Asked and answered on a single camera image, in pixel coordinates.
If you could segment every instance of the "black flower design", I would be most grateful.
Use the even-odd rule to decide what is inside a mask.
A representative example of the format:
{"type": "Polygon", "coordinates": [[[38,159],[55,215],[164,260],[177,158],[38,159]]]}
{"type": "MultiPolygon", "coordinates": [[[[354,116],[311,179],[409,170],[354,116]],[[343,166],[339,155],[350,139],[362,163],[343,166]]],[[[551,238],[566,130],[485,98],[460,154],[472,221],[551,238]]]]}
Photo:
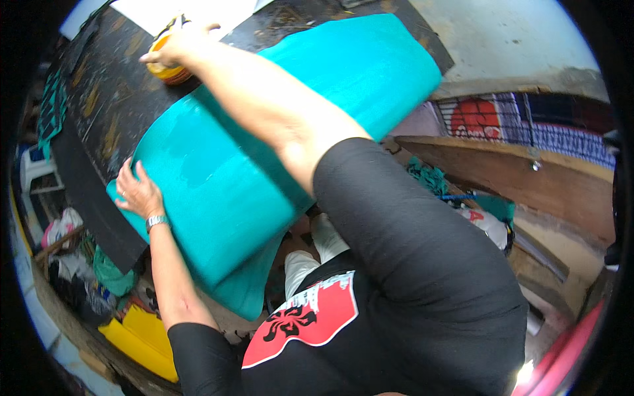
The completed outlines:
{"type": "Polygon", "coordinates": [[[291,307],[275,312],[269,316],[266,321],[271,322],[271,328],[263,340],[266,342],[273,341],[278,329],[282,330],[287,338],[299,335],[299,326],[308,326],[317,321],[317,315],[315,315],[314,311],[310,310],[306,315],[302,316],[303,309],[304,306],[300,305],[299,307],[291,307]]]}

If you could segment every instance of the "black sleeve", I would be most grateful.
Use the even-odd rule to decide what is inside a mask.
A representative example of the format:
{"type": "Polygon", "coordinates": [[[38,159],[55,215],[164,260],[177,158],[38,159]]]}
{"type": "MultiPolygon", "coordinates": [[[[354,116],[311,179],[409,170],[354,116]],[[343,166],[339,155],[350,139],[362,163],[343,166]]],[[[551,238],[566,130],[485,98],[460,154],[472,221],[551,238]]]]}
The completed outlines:
{"type": "Polygon", "coordinates": [[[240,363],[227,339],[199,323],[179,323],[167,332],[185,396],[242,395],[240,363]]]}
{"type": "Polygon", "coordinates": [[[330,148],[314,193],[389,300],[463,323],[526,310],[495,244],[375,142],[357,137],[330,148]]]}

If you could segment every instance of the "white plastic chair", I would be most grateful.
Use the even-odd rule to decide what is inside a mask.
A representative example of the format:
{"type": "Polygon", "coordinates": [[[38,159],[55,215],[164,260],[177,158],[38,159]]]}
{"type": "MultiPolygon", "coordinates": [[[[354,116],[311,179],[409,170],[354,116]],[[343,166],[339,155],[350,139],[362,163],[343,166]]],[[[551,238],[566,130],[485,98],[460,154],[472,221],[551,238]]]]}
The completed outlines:
{"type": "Polygon", "coordinates": [[[31,151],[34,150],[37,150],[37,146],[31,146],[28,150],[24,151],[20,160],[20,184],[22,185],[22,193],[40,194],[63,189],[64,184],[61,182],[60,175],[57,174],[57,167],[55,166],[53,156],[51,156],[48,161],[46,161],[46,159],[32,161],[31,151]],[[33,179],[48,174],[55,175],[57,186],[31,190],[31,182],[33,179]]]}

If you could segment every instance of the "hand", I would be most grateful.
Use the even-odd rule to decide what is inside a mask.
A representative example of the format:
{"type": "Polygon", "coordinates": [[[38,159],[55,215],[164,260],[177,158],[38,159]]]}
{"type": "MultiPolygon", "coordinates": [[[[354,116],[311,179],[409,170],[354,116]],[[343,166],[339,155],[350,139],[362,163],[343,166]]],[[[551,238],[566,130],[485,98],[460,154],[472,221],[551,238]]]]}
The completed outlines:
{"type": "Polygon", "coordinates": [[[125,201],[115,200],[115,205],[124,210],[129,210],[147,219],[149,216],[164,216],[163,194],[159,187],[148,177],[141,161],[136,162],[136,174],[139,180],[132,175],[128,158],[119,171],[117,177],[117,194],[125,201]]]}
{"type": "Polygon", "coordinates": [[[158,62],[167,67],[176,65],[188,67],[189,63],[195,61],[198,55],[213,43],[209,39],[209,31],[219,27],[217,23],[212,23],[201,28],[192,22],[187,22],[182,29],[172,33],[163,48],[143,55],[139,61],[158,62]]]}

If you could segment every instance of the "yellow foam block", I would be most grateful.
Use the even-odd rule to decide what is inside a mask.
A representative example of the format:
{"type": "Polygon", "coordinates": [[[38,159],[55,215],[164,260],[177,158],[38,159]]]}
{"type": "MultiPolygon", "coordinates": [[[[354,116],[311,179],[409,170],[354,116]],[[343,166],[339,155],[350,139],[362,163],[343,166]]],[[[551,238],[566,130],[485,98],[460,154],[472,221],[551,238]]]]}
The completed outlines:
{"type": "Polygon", "coordinates": [[[156,315],[131,305],[122,324],[112,319],[99,332],[138,364],[168,381],[178,381],[172,347],[156,315]]]}

